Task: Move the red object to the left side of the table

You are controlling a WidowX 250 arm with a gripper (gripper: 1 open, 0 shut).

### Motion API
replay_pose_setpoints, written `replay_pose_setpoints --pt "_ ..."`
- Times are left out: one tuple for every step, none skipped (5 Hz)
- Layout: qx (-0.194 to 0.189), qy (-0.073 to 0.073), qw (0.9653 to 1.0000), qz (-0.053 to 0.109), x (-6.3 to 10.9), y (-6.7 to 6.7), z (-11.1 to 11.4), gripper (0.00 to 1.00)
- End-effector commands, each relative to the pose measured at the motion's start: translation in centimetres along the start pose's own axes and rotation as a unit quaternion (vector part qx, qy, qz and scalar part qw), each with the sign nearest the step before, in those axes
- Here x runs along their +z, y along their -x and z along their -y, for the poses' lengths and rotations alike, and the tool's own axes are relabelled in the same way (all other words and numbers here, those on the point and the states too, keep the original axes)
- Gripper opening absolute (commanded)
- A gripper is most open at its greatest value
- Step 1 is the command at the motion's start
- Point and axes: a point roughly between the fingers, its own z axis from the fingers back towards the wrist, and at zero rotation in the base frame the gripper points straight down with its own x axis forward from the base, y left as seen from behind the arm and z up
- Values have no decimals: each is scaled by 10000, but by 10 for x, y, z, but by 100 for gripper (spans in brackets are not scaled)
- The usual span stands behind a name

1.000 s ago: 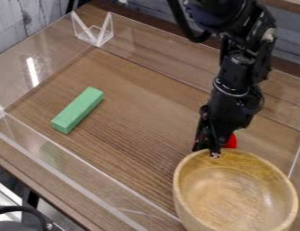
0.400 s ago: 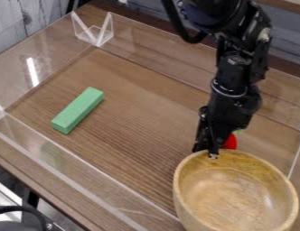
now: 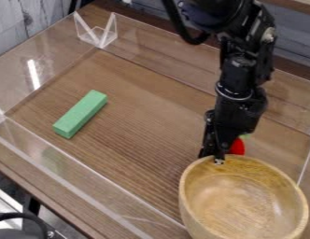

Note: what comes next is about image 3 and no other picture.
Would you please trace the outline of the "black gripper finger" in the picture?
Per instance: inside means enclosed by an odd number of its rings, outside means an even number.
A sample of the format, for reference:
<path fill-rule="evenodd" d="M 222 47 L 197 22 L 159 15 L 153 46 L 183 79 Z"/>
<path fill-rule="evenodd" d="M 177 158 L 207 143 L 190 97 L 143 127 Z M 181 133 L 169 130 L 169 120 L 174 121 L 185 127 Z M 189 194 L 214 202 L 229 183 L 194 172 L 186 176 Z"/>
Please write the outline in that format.
<path fill-rule="evenodd" d="M 199 157 L 207 157 L 217 153 L 217 136 L 215 136 L 215 121 L 214 111 L 209 110 L 205 113 L 205 131 L 203 131 L 203 143 L 199 152 Z"/>
<path fill-rule="evenodd" d="M 217 152 L 214 153 L 214 156 L 215 156 L 214 162 L 217 164 L 225 163 L 225 155 L 230 154 L 229 150 L 230 150 L 231 145 L 237 138 L 238 138 L 238 136 L 237 137 L 226 137 L 225 139 L 221 139 L 219 137 L 217 137 L 218 149 L 217 149 Z"/>

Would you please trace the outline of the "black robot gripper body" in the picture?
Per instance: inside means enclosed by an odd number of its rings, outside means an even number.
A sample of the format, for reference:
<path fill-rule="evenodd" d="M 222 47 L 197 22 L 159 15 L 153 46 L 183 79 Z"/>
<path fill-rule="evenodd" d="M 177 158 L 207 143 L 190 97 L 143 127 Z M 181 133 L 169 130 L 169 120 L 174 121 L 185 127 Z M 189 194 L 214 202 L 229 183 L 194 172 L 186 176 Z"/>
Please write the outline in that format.
<path fill-rule="evenodd" d="M 245 101 L 218 96 L 214 111 L 215 136 L 221 139 L 251 134 L 269 106 L 265 88 L 258 87 Z"/>

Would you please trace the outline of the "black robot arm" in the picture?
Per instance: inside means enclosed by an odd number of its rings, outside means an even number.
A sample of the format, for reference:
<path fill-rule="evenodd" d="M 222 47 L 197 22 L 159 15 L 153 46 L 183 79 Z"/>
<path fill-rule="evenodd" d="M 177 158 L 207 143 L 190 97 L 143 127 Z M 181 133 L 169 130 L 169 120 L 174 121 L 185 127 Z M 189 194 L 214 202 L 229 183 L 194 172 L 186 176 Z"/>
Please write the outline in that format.
<path fill-rule="evenodd" d="M 259 0 L 162 2 L 186 43 L 198 46 L 211 36 L 221 42 L 217 103 L 205 113 L 199 156 L 222 164 L 237 139 L 255 131 L 269 105 L 262 85 L 274 72 L 275 19 Z"/>

